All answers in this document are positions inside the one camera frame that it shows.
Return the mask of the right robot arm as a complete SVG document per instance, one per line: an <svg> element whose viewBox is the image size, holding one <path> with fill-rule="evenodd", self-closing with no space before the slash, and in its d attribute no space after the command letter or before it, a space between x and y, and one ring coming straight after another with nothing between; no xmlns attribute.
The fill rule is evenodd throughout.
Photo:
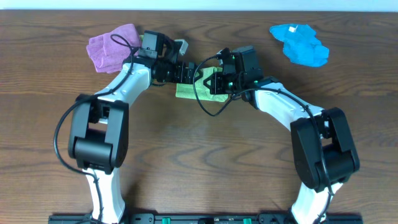
<svg viewBox="0 0 398 224"><path fill-rule="evenodd" d="M212 95L240 96L285 126L301 180L286 223L362 223L359 215L327 214L336 192L359 169L359 157L344 112L311 105L274 77L265 77L252 46L225 48L213 56L222 67L204 79Z"/></svg>

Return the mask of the large green microfiber cloth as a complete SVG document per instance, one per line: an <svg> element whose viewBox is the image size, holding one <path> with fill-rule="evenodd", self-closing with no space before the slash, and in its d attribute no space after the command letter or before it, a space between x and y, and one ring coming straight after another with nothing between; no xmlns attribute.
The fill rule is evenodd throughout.
<svg viewBox="0 0 398 224"><path fill-rule="evenodd" d="M203 85L204 79L208 78L214 72L221 72L222 68L221 67L207 67L207 68L201 68L201 70L203 72L203 77L195 83L195 88L196 88L197 96L198 96L199 100L216 101L216 102L220 102L220 103L225 102L228 99L228 94L212 95L210 93L209 89ZM191 100L196 99L196 96L195 96L194 90L193 90L193 85L189 85L189 84L177 84L175 96L177 98L186 98L186 99L191 99Z"/></svg>

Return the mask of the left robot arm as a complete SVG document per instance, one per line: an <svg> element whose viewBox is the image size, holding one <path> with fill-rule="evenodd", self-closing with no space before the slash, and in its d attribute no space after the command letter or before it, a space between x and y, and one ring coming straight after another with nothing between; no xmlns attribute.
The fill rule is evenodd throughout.
<svg viewBox="0 0 398 224"><path fill-rule="evenodd" d="M68 154L86 176L93 200L91 221L120 223L126 204L120 171L129 144L129 109L153 81L191 84L197 66L179 61L188 43L145 31L114 80L92 96L80 95L73 108Z"/></svg>

